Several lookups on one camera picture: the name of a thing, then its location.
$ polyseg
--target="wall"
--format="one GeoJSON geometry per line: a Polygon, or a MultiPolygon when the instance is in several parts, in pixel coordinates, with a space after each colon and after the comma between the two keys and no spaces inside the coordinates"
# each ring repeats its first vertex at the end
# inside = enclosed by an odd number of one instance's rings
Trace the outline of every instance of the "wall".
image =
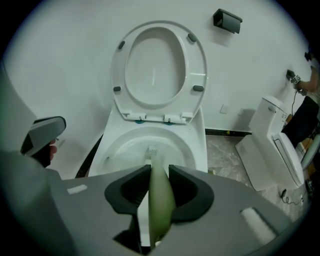
{"type": "MultiPolygon", "coordinates": [[[[113,102],[110,64],[120,39],[150,20],[183,24],[200,39],[207,56],[209,84],[202,103],[205,126],[248,131],[263,95],[277,96],[291,109],[291,69],[307,80],[308,45],[295,24],[265,0],[47,1],[17,31],[5,65],[18,94],[38,118],[63,116],[51,168],[74,178],[104,131],[113,102]],[[222,8],[243,19],[240,34],[212,24],[222,8]],[[229,105],[220,114],[222,104],[229,105]],[[239,118],[241,108],[249,111],[239,118]]],[[[295,109],[303,98],[296,97],[295,109]]]]}

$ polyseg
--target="toilet paper holder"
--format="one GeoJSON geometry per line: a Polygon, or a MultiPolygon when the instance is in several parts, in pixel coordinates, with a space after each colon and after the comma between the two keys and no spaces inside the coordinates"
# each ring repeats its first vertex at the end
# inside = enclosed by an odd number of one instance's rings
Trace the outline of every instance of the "toilet paper holder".
{"type": "Polygon", "coordinates": [[[239,34],[241,22],[242,18],[223,9],[218,9],[213,15],[214,26],[229,31],[233,34],[239,34]]]}

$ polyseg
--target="person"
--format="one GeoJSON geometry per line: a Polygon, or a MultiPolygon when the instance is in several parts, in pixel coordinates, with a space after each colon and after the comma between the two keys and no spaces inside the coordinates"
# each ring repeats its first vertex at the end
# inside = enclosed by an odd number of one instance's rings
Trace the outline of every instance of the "person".
{"type": "Polygon", "coordinates": [[[300,81],[295,85],[297,90],[304,89],[306,96],[291,121],[282,130],[294,148],[312,134],[320,120],[320,64],[310,48],[307,56],[311,60],[310,81],[300,81]]]}

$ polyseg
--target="floor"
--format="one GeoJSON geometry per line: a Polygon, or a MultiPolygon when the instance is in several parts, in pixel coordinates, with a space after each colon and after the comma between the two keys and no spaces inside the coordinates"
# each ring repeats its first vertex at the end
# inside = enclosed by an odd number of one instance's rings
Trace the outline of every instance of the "floor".
{"type": "MultiPolygon", "coordinates": [[[[235,145],[242,137],[206,135],[206,146],[208,156],[208,171],[211,174],[236,180],[253,189],[245,167],[238,155],[235,145]]],[[[308,195],[305,186],[295,190],[288,190],[286,196],[289,202],[298,205],[286,204],[280,198],[284,187],[275,186],[259,191],[264,198],[279,207],[292,221],[303,215],[308,207],[308,195]]]]}

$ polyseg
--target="toilet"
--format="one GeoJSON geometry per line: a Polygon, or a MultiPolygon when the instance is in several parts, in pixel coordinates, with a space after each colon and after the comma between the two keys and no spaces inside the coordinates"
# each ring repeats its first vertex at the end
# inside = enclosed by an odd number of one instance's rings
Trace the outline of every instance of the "toilet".
{"type": "Polygon", "coordinates": [[[236,146],[253,188],[265,190],[275,185],[294,190],[304,184],[298,155],[282,133],[288,112],[275,97],[262,98],[245,136],[236,146]]]}
{"type": "MultiPolygon", "coordinates": [[[[142,24],[119,42],[111,63],[114,103],[89,176],[146,164],[156,151],[169,165],[208,172],[201,102],[208,67],[198,38],[170,21],[142,24]]],[[[149,246],[148,194],[138,209],[141,245],[149,246]]]]}

